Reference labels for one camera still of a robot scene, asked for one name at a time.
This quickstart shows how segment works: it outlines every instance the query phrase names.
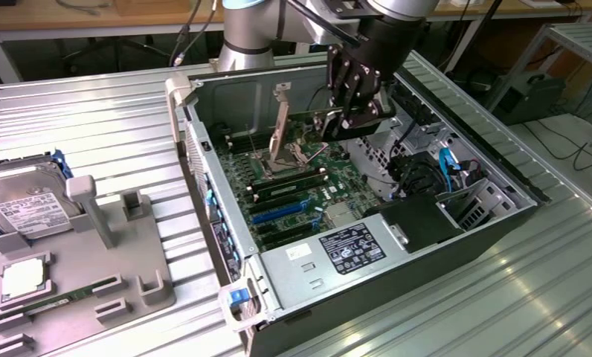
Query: hard drive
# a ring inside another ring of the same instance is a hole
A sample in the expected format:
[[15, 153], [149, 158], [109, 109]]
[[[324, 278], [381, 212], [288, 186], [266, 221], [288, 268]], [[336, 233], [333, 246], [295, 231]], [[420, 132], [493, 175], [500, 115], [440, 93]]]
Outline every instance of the hard drive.
[[84, 209], [65, 195], [70, 175], [61, 155], [0, 162], [0, 234], [38, 239], [72, 229]]

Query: sticker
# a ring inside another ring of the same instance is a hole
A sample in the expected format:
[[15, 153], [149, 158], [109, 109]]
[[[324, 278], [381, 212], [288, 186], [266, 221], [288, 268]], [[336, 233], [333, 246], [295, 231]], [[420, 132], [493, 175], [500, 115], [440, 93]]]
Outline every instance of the sticker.
[[276, 88], [277, 91], [288, 91], [293, 88], [293, 83], [292, 82], [279, 83]]
[[312, 249], [309, 248], [309, 244], [301, 244], [296, 247], [292, 247], [291, 249], [285, 250], [285, 253], [288, 253], [288, 257], [291, 260], [299, 259], [305, 257], [307, 255], [312, 254]]
[[296, 190], [299, 187], [297, 186], [289, 186], [287, 188], [281, 188], [280, 190], [273, 191], [269, 195], [271, 196], [276, 196], [276, 195], [281, 195], [283, 193], [287, 193], [289, 191]]
[[320, 238], [336, 271], [345, 275], [387, 258], [364, 223]]
[[0, 203], [0, 214], [22, 234], [69, 223], [69, 216], [52, 192]]
[[324, 188], [321, 188], [320, 190], [324, 192], [325, 199], [332, 199], [332, 196], [331, 196], [331, 194], [329, 194], [329, 192], [328, 192], [328, 189], [324, 187]]

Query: hard drive label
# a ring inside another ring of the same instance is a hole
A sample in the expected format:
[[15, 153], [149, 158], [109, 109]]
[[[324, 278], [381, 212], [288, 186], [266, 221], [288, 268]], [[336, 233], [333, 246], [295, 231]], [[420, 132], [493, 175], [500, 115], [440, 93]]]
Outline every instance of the hard drive label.
[[364, 223], [320, 238], [320, 242], [336, 271], [343, 275], [387, 258], [385, 251]]
[[0, 203], [0, 214], [22, 234], [69, 223], [69, 216], [52, 192]]

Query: blue pcie slot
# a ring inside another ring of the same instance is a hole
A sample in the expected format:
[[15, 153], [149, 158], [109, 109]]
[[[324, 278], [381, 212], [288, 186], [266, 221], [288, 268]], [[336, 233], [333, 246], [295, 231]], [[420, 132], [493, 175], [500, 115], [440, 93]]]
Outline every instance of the blue pcie slot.
[[275, 219], [280, 219], [291, 214], [300, 213], [308, 209], [308, 206], [309, 206], [309, 199], [307, 199], [301, 203], [289, 205], [288, 207], [280, 210], [275, 210], [272, 212], [260, 214], [258, 216], [253, 217], [253, 225], [258, 225], [264, 222], [273, 221]]

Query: white sticker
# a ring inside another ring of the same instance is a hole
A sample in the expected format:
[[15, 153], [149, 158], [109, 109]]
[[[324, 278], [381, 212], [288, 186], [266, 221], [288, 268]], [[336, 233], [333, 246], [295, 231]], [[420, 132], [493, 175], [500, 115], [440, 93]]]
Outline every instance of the white sticker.
[[312, 254], [312, 249], [309, 248], [309, 244], [304, 243], [285, 250], [285, 253], [288, 253], [289, 259], [295, 260]]
[[292, 82], [279, 83], [277, 84], [277, 91], [288, 91], [293, 88]]
[[22, 234], [69, 223], [69, 216], [52, 192], [0, 203], [0, 214]]
[[332, 199], [332, 195], [329, 194], [328, 190], [324, 188], [320, 189], [324, 192], [325, 199]]

